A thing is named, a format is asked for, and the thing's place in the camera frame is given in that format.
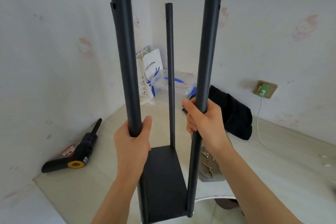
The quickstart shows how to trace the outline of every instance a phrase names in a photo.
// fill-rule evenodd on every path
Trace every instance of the black fabric bag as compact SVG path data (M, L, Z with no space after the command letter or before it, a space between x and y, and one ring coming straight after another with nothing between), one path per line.
M250 108L212 85L209 89L209 99L221 107L225 130L240 139L249 140L252 134Z

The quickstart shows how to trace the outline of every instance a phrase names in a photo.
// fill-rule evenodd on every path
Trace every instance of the person's left hand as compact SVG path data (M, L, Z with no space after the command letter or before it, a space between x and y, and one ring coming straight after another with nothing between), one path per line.
M140 179L148 151L149 133L152 128L152 117L147 116L142 123L142 130L138 137L131 137L128 132L128 121L126 121L114 134L114 144L117 151L119 177L127 179Z

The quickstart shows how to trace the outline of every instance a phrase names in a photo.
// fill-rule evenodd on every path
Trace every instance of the clear plastic box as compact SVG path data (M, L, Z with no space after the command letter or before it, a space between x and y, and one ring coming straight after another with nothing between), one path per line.
M191 73L175 71L175 93L190 95L196 90L197 80ZM162 69L150 82L155 89L168 90L168 70Z

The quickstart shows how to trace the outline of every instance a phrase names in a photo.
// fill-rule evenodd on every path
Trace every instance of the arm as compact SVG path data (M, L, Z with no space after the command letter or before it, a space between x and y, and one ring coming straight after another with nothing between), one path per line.
M223 125L221 108L208 100L208 110L202 114L195 98L182 102L188 111L187 130L199 131L205 148L219 164L247 221L255 224L301 223L254 173L233 149Z
M91 224L127 223L129 205L147 160L152 117L147 116L138 137L131 137L126 121L114 134L118 172Z

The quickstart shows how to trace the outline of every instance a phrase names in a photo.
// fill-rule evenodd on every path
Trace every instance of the wall outlet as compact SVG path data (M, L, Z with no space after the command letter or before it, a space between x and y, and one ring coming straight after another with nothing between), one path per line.
M275 90L278 88L277 84L271 83L271 82L265 82L265 81L258 81L257 86L255 87L253 94L260 96L260 91L262 90L263 84L269 84L269 89L264 94L264 98L270 99L272 95L274 94Z

